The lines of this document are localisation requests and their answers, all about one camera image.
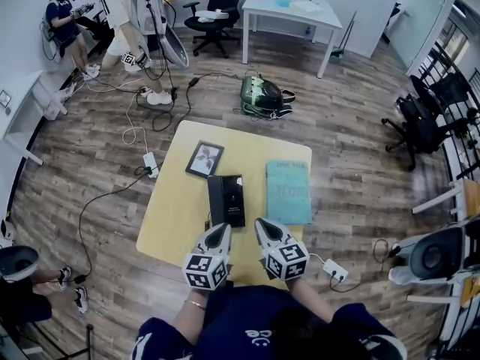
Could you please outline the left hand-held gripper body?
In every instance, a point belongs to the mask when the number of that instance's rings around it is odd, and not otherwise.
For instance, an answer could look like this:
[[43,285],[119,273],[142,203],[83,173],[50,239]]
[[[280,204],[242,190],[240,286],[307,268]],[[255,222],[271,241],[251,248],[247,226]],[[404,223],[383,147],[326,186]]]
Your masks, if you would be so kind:
[[192,252],[184,258],[182,271],[191,288],[216,290],[230,273],[230,254],[222,254],[222,242],[204,244],[203,238],[198,238]]

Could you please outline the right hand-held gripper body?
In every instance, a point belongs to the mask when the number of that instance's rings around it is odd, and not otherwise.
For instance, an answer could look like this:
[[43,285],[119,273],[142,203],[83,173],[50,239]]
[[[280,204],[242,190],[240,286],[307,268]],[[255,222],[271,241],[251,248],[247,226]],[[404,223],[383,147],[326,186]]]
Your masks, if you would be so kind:
[[268,278],[289,281],[301,277],[309,262],[309,253],[303,242],[288,235],[285,241],[268,243],[262,247],[263,267]]

